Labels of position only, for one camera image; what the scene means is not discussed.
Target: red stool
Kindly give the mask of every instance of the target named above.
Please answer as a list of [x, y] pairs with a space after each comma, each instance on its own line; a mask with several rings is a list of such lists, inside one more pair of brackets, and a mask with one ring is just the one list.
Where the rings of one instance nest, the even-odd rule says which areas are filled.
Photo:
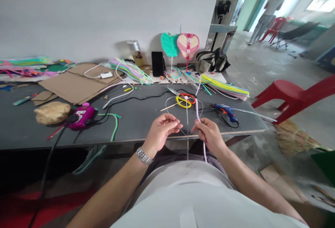
[[256, 96], [252, 104], [254, 108], [272, 100], [282, 99], [285, 102], [278, 108], [285, 110], [273, 124], [280, 124], [291, 116], [299, 113], [308, 106], [335, 94], [335, 75], [332, 75], [307, 90], [286, 80], [275, 80], [262, 93]]
[[267, 37], [267, 35], [271, 33], [273, 35], [272, 35], [272, 37], [270, 39], [270, 43], [272, 43], [272, 41], [278, 35], [279, 30], [282, 29], [282, 27], [285, 25], [285, 23], [286, 23], [286, 18], [284, 18], [284, 17], [275, 18], [275, 20], [273, 21], [271, 27], [268, 29], [268, 31], [266, 31], [266, 33], [264, 34], [264, 36], [261, 39], [261, 41], [263, 41], [265, 39], [265, 37]]
[[[33, 228], [41, 227], [70, 210], [86, 203], [96, 191], [77, 192], [52, 198], [45, 198], [42, 209], [38, 213]], [[23, 197], [8, 196], [0, 199], [0, 227], [27, 228], [39, 204], [40, 192]]]

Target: scissor blade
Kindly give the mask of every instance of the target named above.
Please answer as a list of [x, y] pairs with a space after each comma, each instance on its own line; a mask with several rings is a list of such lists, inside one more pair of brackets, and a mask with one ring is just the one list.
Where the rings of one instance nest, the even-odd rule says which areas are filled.
[[168, 89], [169, 89], [173, 94], [175, 94], [176, 96], [179, 96], [179, 95], [180, 95], [180, 93], [178, 93], [178, 92], [175, 91], [174, 89], [169, 88], [169, 87], [168, 87]]

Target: rock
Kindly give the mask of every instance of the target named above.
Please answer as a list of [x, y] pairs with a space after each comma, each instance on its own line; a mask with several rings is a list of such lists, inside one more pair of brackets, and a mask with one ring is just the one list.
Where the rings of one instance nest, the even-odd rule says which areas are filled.
[[56, 124], [64, 121], [70, 112], [70, 105], [62, 102], [50, 102], [34, 112], [36, 115], [36, 121], [41, 124], [49, 125]]

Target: metal watch strap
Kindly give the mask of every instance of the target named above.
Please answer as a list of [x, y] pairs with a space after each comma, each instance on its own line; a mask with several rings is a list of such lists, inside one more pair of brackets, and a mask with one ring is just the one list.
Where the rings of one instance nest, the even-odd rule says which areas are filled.
[[151, 159], [150, 157], [147, 156], [147, 154], [144, 153], [144, 151], [142, 150], [142, 147], [139, 147], [136, 150], [136, 154], [139, 157], [139, 159], [147, 165], [149, 165], [153, 162], [153, 159]]

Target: scissors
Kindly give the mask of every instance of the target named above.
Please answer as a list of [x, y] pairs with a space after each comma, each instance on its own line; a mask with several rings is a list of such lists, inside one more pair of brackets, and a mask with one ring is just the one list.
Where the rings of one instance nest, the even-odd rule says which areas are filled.
[[[191, 94], [187, 94], [187, 93], [178, 93], [177, 91], [175, 91], [174, 89], [171, 89], [171, 88], [169, 88], [169, 87], [168, 87], [168, 89], [169, 89], [173, 94], [176, 95], [176, 101], [177, 101], [177, 103], [178, 103], [178, 105], [179, 105], [180, 107], [182, 107], [182, 108], [190, 108], [193, 104], [195, 104], [195, 98], [194, 98], [193, 95], [191, 95]], [[180, 103], [179, 100], [186, 102], [186, 106], [185, 106], [185, 105], [182, 105], [182, 104]]]

